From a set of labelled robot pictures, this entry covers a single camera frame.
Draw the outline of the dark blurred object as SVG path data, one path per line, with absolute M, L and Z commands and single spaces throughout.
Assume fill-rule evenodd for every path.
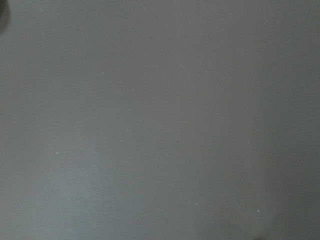
M 0 34 L 3 34 L 9 23 L 10 23 L 11 13 L 8 0 L 0 0 Z

